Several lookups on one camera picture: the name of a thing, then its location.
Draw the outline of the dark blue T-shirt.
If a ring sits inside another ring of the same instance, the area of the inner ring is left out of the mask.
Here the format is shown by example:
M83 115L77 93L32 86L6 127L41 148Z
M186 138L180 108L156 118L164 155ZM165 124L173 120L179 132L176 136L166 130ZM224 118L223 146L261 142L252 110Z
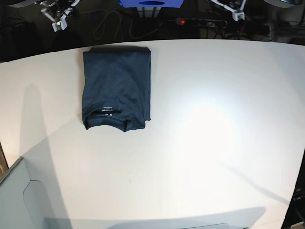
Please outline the dark blue T-shirt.
M123 46L83 52L82 122L85 129L144 129L150 120L151 51Z

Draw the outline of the blue box with slot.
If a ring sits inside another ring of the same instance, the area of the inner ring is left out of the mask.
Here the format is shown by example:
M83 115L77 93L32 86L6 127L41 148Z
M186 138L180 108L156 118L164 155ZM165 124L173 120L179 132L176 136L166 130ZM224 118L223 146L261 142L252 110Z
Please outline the blue box with slot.
M118 1L125 8L133 7L169 7L179 8L184 0L119 0Z

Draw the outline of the grey bin at table corner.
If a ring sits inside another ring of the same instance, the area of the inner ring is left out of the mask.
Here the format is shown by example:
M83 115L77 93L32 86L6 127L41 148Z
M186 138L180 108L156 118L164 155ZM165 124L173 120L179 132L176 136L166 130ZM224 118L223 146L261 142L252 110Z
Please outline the grey bin at table corner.
M41 181L32 180L24 159L19 158L0 180L2 229L71 229L68 219L55 210Z

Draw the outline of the black power strip red switch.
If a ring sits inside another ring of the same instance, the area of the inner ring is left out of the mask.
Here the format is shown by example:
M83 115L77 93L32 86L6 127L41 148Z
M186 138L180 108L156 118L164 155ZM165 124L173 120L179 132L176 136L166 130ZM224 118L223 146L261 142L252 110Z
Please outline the black power strip red switch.
M202 28L226 28L227 21L203 18L176 18L175 22L181 26L192 26Z

